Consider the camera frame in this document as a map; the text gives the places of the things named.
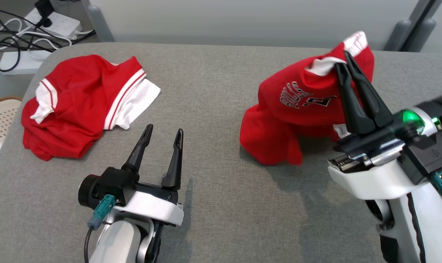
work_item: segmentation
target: gray fabric surface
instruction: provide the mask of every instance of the gray fabric surface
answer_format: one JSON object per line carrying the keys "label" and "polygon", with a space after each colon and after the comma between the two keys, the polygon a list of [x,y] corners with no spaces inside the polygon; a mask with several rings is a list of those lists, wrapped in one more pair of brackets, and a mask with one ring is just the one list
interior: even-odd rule
{"label": "gray fabric surface", "polygon": [[[129,130],[106,131],[82,160],[44,162],[22,145],[20,115],[0,153],[0,263],[83,262],[89,208],[78,204],[88,174],[119,167],[148,123],[155,129],[141,178],[158,184],[183,128],[183,225],[165,228],[159,262],[383,262],[373,217],[337,186],[329,140],[302,140],[304,165],[258,165],[239,146],[258,85],[322,49],[93,43],[54,52],[24,102],[60,61],[95,53],[135,55],[161,95]],[[390,110],[442,94],[442,55],[375,52],[374,85]],[[91,249],[97,233],[92,236]]]}

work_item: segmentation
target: power strip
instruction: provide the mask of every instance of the power strip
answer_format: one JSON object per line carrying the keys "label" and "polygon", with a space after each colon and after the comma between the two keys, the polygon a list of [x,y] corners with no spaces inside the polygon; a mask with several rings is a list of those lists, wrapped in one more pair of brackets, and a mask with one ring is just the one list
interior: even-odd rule
{"label": "power strip", "polygon": [[[34,8],[25,18],[34,24],[37,24],[41,21],[42,17],[38,10]],[[76,32],[81,32],[83,30],[80,21],[71,17],[52,12],[48,18],[51,20],[52,25],[48,28],[43,26],[41,28],[52,35],[66,37],[68,39],[76,39]],[[34,25],[29,22],[27,22],[27,25],[34,27]]]}
{"label": "power strip", "polygon": [[[45,50],[32,50],[32,57],[28,51],[21,51],[18,65],[9,72],[0,72],[2,75],[22,75],[22,74],[35,74],[39,66],[41,66],[44,59],[46,59],[51,52]],[[0,60],[0,68],[8,69],[15,65],[18,58],[18,52],[4,52],[2,59]]]}

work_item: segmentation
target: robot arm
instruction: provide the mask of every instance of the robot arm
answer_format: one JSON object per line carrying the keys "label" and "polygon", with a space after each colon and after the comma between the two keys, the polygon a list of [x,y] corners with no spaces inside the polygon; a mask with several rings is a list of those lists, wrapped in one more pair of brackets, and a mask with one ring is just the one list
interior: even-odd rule
{"label": "robot arm", "polygon": [[328,171],[366,200],[387,262],[442,262],[442,96],[392,115],[353,57],[346,60],[336,70],[352,134],[338,141],[343,155]]}
{"label": "robot arm", "polygon": [[[80,205],[97,210],[107,197],[115,200],[115,206],[106,213],[96,250],[89,259],[91,263],[156,262],[164,225],[182,223],[184,212],[177,191],[182,176],[184,132],[179,129],[176,134],[174,153],[161,186],[139,181],[141,160],[152,132],[153,125],[149,124],[121,169],[109,167],[101,176],[88,175],[80,185]],[[97,230],[100,225],[99,220],[97,228],[91,229]]]}

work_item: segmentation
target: beige basket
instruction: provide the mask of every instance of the beige basket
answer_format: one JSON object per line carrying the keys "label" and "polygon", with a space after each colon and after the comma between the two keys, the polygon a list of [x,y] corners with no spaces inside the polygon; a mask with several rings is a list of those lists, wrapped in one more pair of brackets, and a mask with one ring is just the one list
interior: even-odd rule
{"label": "beige basket", "polygon": [[20,104],[20,97],[9,96],[0,98],[0,141],[5,139]]}

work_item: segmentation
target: green led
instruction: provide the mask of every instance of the green led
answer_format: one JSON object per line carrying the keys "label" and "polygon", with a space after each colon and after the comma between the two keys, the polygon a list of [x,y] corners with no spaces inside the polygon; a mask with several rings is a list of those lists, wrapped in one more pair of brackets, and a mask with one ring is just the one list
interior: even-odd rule
{"label": "green led", "polygon": [[442,123],[440,123],[440,120],[437,117],[433,117],[432,118],[432,122],[434,123],[434,125],[437,127],[437,130],[439,132],[442,131]]}
{"label": "green led", "polygon": [[425,127],[424,121],[411,110],[404,110],[401,115],[403,122],[414,122],[418,126],[418,133],[422,133]]}
{"label": "green led", "polygon": [[422,121],[422,120],[413,111],[406,110],[406,111],[403,112],[403,122],[409,122],[409,121],[419,122],[419,121]]}

